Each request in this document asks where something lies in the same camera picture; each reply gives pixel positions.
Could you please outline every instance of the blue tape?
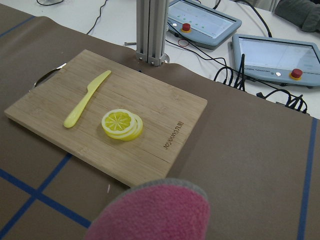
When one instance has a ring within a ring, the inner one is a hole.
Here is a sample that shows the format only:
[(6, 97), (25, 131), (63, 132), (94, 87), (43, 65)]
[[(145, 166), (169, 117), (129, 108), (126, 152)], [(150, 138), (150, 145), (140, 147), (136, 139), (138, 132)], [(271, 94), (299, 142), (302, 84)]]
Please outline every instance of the blue tape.
[(10, 219), (10, 221), (3, 227), (0, 231), (0, 239), (2, 239), (10, 229), (16, 224), (16, 222), (22, 217), (22, 215), (28, 210), (28, 208), (34, 203), (35, 200), (39, 200), (44, 204), (50, 206), (51, 208), (55, 209), (59, 213), (63, 214), (64, 216), (72, 219), (73, 221), (77, 222), (81, 226), (88, 228), (91, 222), (84, 217), (80, 216), (76, 212), (68, 209), (67, 207), (61, 205), (60, 203), (54, 201), (48, 196), (42, 194), (42, 191), (51, 183), (51, 181), (55, 178), (55, 176), (61, 171), (61, 169), (67, 164), (67, 162), (71, 159), (72, 155), (68, 153), (61, 162), (54, 168), (51, 174), (43, 181), (38, 189), (34, 189), (33, 187), (27, 185), (26, 183), (22, 182), (21, 180), (17, 179), (13, 175), (7, 173), (6, 171), (0, 169), (0, 177), (7, 180), (11, 184), (15, 185), (19, 189), (25, 191), (26, 193), (30, 194), (31, 197), (28, 201), (17, 211), (17, 213)]
[(315, 144), (316, 144), (317, 122), (318, 121), (316, 118), (312, 119), (308, 157), (307, 157), (307, 162), (306, 162), (304, 186), (303, 186), (303, 193), (302, 193), (302, 202), (301, 202), (298, 234), (297, 234), (297, 238), (296, 238), (297, 240), (304, 240), (305, 239), (307, 214), (308, 214), (308, 203), (309, 203), (309, 192), (310, 192), (311, 175), (312, 175), (312, 165), (313, 165), (313, 160), (314, 160), (314, 152), (315, 152)]
[(12, 30), (15, 30), (16, 28), (20, 27), (21, 25), (25, 24), (26, 22), (29, 22), (31, 19), (35, 18), (35, 16), (31, 16), (28, 19), (24, 20), (23, 22), (20, 22), (18, 25), (10, 28), (9, 30), (3, 32), (0, 34), (0, 38), (3, 37), (4, 35), (10, 33)]

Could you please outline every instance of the lemon slice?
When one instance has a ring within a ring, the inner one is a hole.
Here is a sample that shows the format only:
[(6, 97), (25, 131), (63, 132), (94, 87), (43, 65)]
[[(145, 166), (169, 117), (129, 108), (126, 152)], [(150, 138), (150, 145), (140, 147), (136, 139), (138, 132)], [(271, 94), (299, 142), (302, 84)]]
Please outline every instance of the lemon slice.
[(123, 141), (136, 139), (143, 129), (142, 119), (125, 109), (114, 109), (107, 112), (101, 120), (101, 125), (110, 138)]

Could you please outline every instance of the white table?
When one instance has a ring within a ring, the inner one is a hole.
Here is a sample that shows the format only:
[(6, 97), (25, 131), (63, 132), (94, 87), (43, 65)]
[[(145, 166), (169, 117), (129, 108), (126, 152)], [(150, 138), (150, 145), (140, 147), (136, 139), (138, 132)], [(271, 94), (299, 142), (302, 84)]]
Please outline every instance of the white table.
[[(64, 0), (63, 3), (53, 6), (41, 6), (36, 0), (0, 0), (1, 4), (32, 14), (34, 16), (47, 16), (58, 24), (70, 29), (87, 33), (93, 26), (99, 15), (100, 6), (104, 0)], [(202, 0), (202, 4), (213, 7), (216, 2), (213, 0)], [(244, 5), (229, 0), (222, 0), (217, 8), (218, 11), (231, 15), (242, 20), (241, 27), (237, 30), (239, 34), (267, 36), (267, 31), (253, 10)], [(257, 9), (268, 24), (272, 36), (280, 39), (292, 39), (316, 43), (320, 47), (320, 33), (307, 33), (301, 31), (292, 23), (274, 15), (274, 13)], [(90, 35), (104, 41), (123, 45), (124, 42), (136, 41), (136, 1), (135, 0), (108, 0), (102, 9), (102, 15), (97, 25), (90, 32)], [(177, 43), (178, 38), (167, 33), (166, 38)], [(234, 68), (234, 56), (231, 45), (231, 37), (215, 50), (202, 49), (213, 58), (223, 57), (229, 66)], [(217, 71), (221, 68), (216, 62), (205, 61), (194, 53), (183, 50), (179, 47), (166, 43), (165, 52), (170, 57), (170, 63), (180, 64), (191, 71), (213, 80)], [(224, 72), (221, 73), (218, 81), (223, 82)], [(308, 113), (320, 119), (320, 87), (309, 89), (304, 86), (281, 87), (288, 90), (291, 94), (303, 95), (303, 99), (308, 106)], [(273, 91), (272, 88), (259, 82), (246, 81), (245, 90), (255, 95), (262, 92), (264, 95)], [(273, 94), (268, 98), (272, 102), (285, 103), (287, 95), (283, 93)]]

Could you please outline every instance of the red button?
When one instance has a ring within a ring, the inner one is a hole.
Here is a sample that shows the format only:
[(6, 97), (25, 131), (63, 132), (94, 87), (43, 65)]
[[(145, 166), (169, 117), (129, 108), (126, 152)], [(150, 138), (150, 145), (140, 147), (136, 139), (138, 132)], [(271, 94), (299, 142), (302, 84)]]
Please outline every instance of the red button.
[(303, 72), (302, 72), (300, 69), (295, 68), (295, 69), (292, 70), (291, 76), (292, 76), (293, 78), (295, 78), (295, 79), (298, 79), (298, 78), (301, 77), (302, 73), (303, 73)]
[(182, 30), (185, 32), (190, 31), (191, 25), (189, 23), (182, 24)]

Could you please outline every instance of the screen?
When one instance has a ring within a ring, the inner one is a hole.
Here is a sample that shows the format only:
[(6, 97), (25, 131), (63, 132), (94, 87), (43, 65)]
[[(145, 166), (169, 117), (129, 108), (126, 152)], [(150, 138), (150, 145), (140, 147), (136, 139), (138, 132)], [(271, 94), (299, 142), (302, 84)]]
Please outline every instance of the screen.
[(320, 62), (311, 45), (242, 37), (239, 38), (239, 45), (241, 54), (245, 54), (246, 66), (320, 73)]
[(168, 17), (181, 24), (188, 23), (192, 29), (213, 39), (220, 36), (234, 23), (231, 19), (186, 1), (178, 1), (169, 6)]

